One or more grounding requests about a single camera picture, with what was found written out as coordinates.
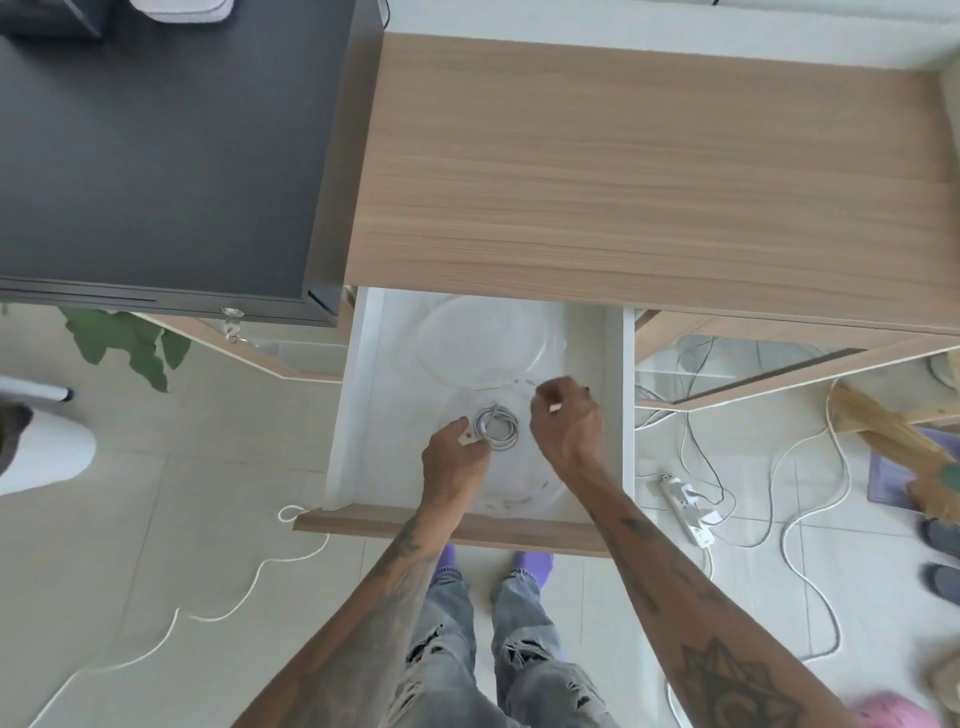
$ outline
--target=purple sock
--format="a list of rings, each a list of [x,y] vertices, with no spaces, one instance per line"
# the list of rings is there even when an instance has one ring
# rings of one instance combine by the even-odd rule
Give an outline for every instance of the purple sock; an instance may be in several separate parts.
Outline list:
[[[437,573],[440,569],[446,569],[447,567],[457,568],[457,551],[452,544],[444,546],[444,550],[440,552],[440,559],[437,560],[437,567],[433,572]]]
[[[518,551],[514,555],[513,571],[526,571],[537,581],[537,586],[541,589],[546,586],[546,580],[550,578],[550,571],[553,570],[553,554],[543,553],[542,551]]]

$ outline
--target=white wall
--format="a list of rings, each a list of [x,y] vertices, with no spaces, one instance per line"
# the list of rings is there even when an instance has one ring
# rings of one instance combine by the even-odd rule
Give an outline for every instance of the white wall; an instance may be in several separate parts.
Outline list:
[[[391,0],[394,33],[778,61],[942,68],[960,23],[931,24],[646,0]]]

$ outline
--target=ripped jeans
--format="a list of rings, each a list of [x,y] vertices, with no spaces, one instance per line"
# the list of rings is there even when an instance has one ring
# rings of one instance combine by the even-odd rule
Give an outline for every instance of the ripped jeans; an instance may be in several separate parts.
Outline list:
[[[430,582],[390,728],[616,728],[583,670],[564,662],[560,635],[533,576],[514,570],[493,591],[496,702],[477,690],[469,585],[452,567]]]

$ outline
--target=charging cable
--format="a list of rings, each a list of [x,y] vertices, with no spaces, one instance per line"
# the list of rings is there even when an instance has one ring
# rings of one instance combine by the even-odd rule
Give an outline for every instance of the charging cable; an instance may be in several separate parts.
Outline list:
[[[290,518],[284,518],[283,514],[286,511],[290,510],[291,508],[296,508],[297,513]],[[297,515],[299,515],[300,513],[303,513],[306,510],[307,510],[306,508],[303,508],[302,506],[298,506],[298,505],[285,505],[282,508],[280,508],[280,510],[277,512],[276,519],[281,523],[292,523],[293,521],[296,520]],[[199,617],[197,615],[191,615],[188,612],[183,612],[183,617],[185,619],[190,619],[192,621],[199,621],[199,622],[206,622],[206,623],[223,621],[227,617],[230,617],[238,609],[240,609],[240,607],[243,606],[243,603],[247,601],[247,599],[253,593],[253,588],[256,586],[256,582],[260,578],[260,572],[263,571],[263,568],[267,566],[267,564],[293,564],[298,561],[306,561],[307,559],[311,559],[314,556],[316,556],[318,553],[323,551],[326,548],[326,545],[329,543],[329,541],[330,541],[330,534],[326,534],[326,537],[324,538],[324,542],[320,546],[320,548],[318,548],[315,551],[311,551],[306,556],[297,556],[292,559],[265,559],[264,561],[261,561],[260,566],[256,568],[256,573],[253,575],[253,581],[251,582],[251,585],[248,587],[246,593],[240,598],[240,601],[236,603],[236,606],[234,606],[233,609],[231,609],[226,614],[221,615],[219,617]],[[68,677],[66,680],[63,681],[63,684],[60,685],[57,691],[53,695],[51,695],[50,699],[47,700],[47,702],[43,705],[43,707],[40,708],[39,712],[36,714],[36,717],[34,717],[34,719],[30,721],[30,724],[27,726],[27,728],[36,728],[36,726],[40,723],[40,721],[43,720],[43,717],[47,715],[47,712],[50,710],[53,704],[57,702],[57,698],[59,698],[66,691],[66,689],[70,687],[70,684],[73,683],[73,681],[76,680],[81,675],[106,675],[111,672],[117,672],[118,670],[125,669],[126,667],[131,667],[133,665],[136,665],[137,663],[141,663],[144,660],[146,660],[148,657],[150,657],[152,654],[154,654],[157,650],[159,650],[161,647],[163,647],[166,644],[167,640],[170,639],[170,635],[172,635],[174,632],[174,627],[177,626],[177,619],[180,617],[181,612],[182,612],[181,607],[177,607],[177,609],[174,610],[174,616],[170,620],[170,626],[167,627],[167,631],[164,633],[163,637],[160,639],[158,643],[156,643],[156,645],[151,647],[149,650],[144,652],[139,657],[136,657],[132,660],[128,660],[125,663],[119,663],[118,665],[108,665],[106,667],[95,667],[93,669],[81,668],[76,672],[74,672],[72,675],[70,675],[70,677]]]

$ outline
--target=clear plastic container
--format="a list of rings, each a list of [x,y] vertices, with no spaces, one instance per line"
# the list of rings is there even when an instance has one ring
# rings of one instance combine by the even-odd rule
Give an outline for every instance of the clear plastic container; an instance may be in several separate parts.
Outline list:
[[[549,304],[457,296],[423,319],[414,351],[443,384],[481,389],[523,376],[544,353],[562,347],[550,334]]]
[[[507,386],[461,390],[453,394],[440,426],[461,417],[470,420],[465,442],[475,440],[477,416],[493,405],[506,408],[516,418],[516,442],[491,452],[490,467],[472,511],[496,518],[536,518],[546,515],[561,499],[565,486],[543,457],[530,431],[530,399],[536,386],[515,379]],[[488,436],[504,438],[502,423],[491,422]]]

